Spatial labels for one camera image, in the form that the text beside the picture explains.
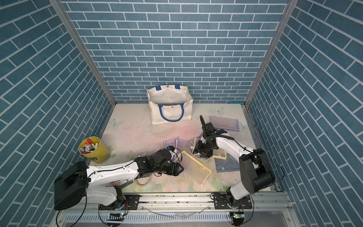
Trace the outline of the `purple trimmed mesh pouch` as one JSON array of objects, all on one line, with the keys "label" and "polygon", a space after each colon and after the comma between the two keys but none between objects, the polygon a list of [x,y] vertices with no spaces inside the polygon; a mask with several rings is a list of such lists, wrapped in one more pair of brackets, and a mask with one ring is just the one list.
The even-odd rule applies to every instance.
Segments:
[{"label": "purple trimmed mesh pouch", "polygon": [[179,137],[169,139],[166,141],[163,141],[163,145],[165,148],[173,146],[177,149],[179,152],[186,151],[188,153],[192,153],[192,148],[194,147],[194,139],[192,140],[183,140]]}]

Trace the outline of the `clear tape roll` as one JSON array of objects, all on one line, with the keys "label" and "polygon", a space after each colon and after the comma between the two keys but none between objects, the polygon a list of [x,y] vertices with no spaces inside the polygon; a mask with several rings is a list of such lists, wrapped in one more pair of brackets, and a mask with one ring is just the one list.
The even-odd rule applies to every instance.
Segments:
[{"label": "clear tape roll", "polygon": [[150,184],[151,182],[151,177],[147,177],[147,178],[139,178],[135,180],[136,184],[139,187],[146,187]]}]

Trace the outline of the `yellow trimmed mesh pouch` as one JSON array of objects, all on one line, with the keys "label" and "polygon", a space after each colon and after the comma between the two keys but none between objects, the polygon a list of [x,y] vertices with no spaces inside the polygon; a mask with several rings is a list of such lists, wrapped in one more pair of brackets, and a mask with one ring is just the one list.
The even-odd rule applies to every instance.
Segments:
[{"label": "yellow trimmed mesh pouch", "polygon": [[182,151],[181,165],[184,168],[183,173],[187,174],[192,180],[203,186],[209,176],[212,174],[212,170],[198,161],[194,156],[187,151]]},{"label": "yellow trimmed mesh pouch", "polygon": [[[194,145],[191,146],[191,149],[195,149],[197,147],[197,142],[201,141],[200,138],[194,138]],[[213,150],[213,155],[209,156],[202,156],[200,152],[196,151],[196,152],[192,152],[192,154],[195,156],[195,157],[198,157],[198,158],[202,158],[202,159],[209,159],[209,158],[214,158],[214,159],[221,159],[221,160],[226,160],[227,159],[227,152],[222,150],[222,149],[215,149]]]}]

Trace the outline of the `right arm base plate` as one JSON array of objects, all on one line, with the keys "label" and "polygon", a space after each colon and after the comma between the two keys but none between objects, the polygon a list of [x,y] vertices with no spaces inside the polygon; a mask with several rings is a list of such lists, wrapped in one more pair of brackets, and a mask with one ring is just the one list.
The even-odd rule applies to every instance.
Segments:
[{"label": "right arm base plate", "polygon": [[252,209],[250,196],[236,200],[231,194],[213,192],[210,194],[210,198],[213,201],[216,210]]}]

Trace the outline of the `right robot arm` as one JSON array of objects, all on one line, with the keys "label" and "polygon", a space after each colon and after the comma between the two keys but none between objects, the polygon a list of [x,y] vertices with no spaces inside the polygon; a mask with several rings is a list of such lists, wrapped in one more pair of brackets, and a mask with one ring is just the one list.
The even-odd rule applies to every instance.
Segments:
[{"label": "right robot arm", "polygon": [[202,123],[202,138],[196,142],[194,154],[208,159],[213,151],[222,149],[239,162],[241,180],[230,187],[227,198],[230,203],[265,189],[275,183],[276,176],[263,149],[252,149],[231,137],[225,130],[217,130],[212,123]]}]

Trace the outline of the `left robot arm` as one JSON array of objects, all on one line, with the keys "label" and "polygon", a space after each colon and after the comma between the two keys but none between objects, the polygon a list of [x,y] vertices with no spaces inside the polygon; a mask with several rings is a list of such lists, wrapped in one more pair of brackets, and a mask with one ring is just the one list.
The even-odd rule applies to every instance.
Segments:
[{"label": "left robot arm", "polygon": [[85,202],[109,210],[124,209],[127,202],[123,188],[152,175],[178,176],[184,170],[181,161],[181,151],[169,146],[122,164],[88,166],[84,161],[77,162],[55,179],[54,208],[63,211]]}]

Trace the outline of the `white canvas tote bag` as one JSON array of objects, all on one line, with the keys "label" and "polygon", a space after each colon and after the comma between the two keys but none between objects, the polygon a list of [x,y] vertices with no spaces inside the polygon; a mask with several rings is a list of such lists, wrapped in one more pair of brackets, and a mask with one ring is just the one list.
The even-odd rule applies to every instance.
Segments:
[{"label": "white canvas tote bag", "polygon": [[153,125],[192,119],[193,98],[182,85],[161,85],[147,90]]}]

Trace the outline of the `blue mesh pouch right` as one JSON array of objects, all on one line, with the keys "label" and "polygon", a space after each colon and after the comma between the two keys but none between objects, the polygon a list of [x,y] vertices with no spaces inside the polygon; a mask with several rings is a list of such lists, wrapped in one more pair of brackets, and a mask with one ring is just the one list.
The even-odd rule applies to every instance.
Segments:
[{"label": "blue mesh pouch right", "polygon": [[239,162],[229,154],[227,154],[226,160],[215,159],[215,166],[218,173],[240,171]]}]

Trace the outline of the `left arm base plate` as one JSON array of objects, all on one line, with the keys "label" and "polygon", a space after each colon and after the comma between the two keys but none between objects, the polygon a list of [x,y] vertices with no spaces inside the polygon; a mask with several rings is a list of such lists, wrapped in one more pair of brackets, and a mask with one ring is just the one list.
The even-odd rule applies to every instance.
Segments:
[{"label": "left arm base plate", "polygon": [[129,211],[137,210],[140,201],[140,195],[138,194],[127,194],[124,195],[122,200],[116,200],[111,205],[104,206],[99,204],[98,208],[101,211]]}]

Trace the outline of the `yellow cup with markers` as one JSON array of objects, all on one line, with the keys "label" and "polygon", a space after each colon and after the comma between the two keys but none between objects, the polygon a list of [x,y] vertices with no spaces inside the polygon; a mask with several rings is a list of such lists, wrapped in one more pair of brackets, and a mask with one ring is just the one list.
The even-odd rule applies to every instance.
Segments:
[{"label": "yellow cup with markers", "polygon": [[102,163],[111,156],[107,146],[98,137],[88,137],[83,140],[78,152],[94,163]]}]

